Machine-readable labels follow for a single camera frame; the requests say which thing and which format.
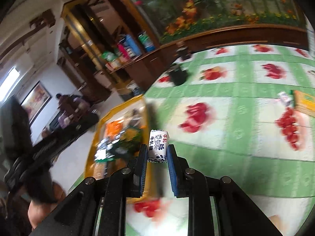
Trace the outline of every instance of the yellow basket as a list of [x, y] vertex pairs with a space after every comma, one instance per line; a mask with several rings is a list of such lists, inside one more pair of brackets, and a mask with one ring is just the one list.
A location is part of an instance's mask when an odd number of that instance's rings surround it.
[[[143, 132], [143, 144], [148, 144], [149, 143], [149, 137], [150, 137], [150, 129], [148, 125], [148, 115], [147, 115], [147, 108], [145, 105], [145, 100], [143, 98], [143, 95], [136, 96], [134, 98], [131, 98], [130, 100], [120, 104], [119, 106], [114, 107], [109, 111], [109, 113], [103, 117], [99, 123], [97, 124], [97, 130], [94, 134], [94, 138], [92, 141], [92, 145], [89, 151], [88, 158], [86, 160], [85, 164], [85, 171], [84, 171], [84, 178], [93, 176], [94, 174], [94, 167], [95, 167], [95, 161], [94, 161], [94, 156], [96, 153], [97, 146], [102, 140], [100, 138], [100, 133], [105, 126], [105, 123], [110, 120], [113, 116], [115, 116], [117, 113], [121, 112], [123, 109], [128, 108], [132, 104], [135, 104], [138, 101], [143, 102], [143, 107], [144, 111], [142, 113], [143, 115], [143, 121], [145, 122], [144, 126], [142, 127], [142, 132]], [[141, 198], [128, 198], [127, 203], [133, 203], [133, 202], [138, 202], [138, 201], [144, 201], [146, 198], [153, 196], [154, 194], [154, 183], [152, 182], [152, 164], [148, 162], [147, 164], [147, 169], [146, 169], [146, 177], [145, 177], [145, 187], [144, 187], [144, 192]]]

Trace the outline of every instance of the pink flower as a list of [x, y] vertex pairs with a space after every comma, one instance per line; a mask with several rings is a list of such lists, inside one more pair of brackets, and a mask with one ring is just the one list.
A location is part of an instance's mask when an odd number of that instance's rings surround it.
[[139, 5], [141, 5], [142, 3], [143, 3], [142, 1], [138, 0], [138, 1], [136, 1], [134, 4], [137, 5], [137, 6], [139, 6]]

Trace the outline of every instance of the picture frame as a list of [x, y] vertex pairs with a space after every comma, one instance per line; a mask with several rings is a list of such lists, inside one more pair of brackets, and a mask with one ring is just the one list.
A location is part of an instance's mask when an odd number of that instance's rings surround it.
[[50, 101], [50, 99], [50, 93], [45, 89], [43, 84], [38, 81], [21, 103], [22, 107], [28, 114], [30, 125], [32, 125], [36, 117]]

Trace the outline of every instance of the metal screw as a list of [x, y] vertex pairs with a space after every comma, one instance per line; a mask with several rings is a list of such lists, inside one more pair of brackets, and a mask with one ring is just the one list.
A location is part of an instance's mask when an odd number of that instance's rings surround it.
[[228, 176], [224, 176], [224, 177], [222, 178], [222, 181], [223, 181], [223, 183], [229, 184], [229, 183], [231, 183], [231, 178], [228, 177]]
[[186, 172], [187, 174], [189, 174], [189, 175], [192, 175], [193, 173], [195, 173], [195, 170], [192, 169], [192, 168], [187, 168], [187, 169], [185, 169], [185, 172]]
[[86, 183], [86, 184], [92, 184], [93, 182], [94, 182], [94, 178], [93, 177], [87, 177], [85, 180], [84, 180], [84, 182]]
[[124, 175], [127, 175], [127, 174], [129, 174], [131, 172], [131, 169], [130, 168], [123, 168], [122, 170], [121, 170], [121, 173], [123, 173]]

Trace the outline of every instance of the table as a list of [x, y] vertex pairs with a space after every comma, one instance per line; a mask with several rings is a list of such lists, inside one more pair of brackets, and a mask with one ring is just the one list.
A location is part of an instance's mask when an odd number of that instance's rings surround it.
[[[292, 47], [238, 45], [195, 53], [182, 68], [189, 73], [183, 85], [175, 87], [161, 75], [145, 93], [157, 127], [168, 131], [190, 167], [210, 177], [230, 176], [283, 235], [294, 235], [315, 203], [315, 118], [294, 113], [298, 151], [275, 120], [285, 112], [279, 92], [315, 96], [313, 58]], [[207, 111], [191, 122], [187, 106], [198, 103]], [[187, 235], [188, 201], [172, 198], [167, 166], [160, 177], [163, 214], [148, 218], [129, 205], [126, 235]]]

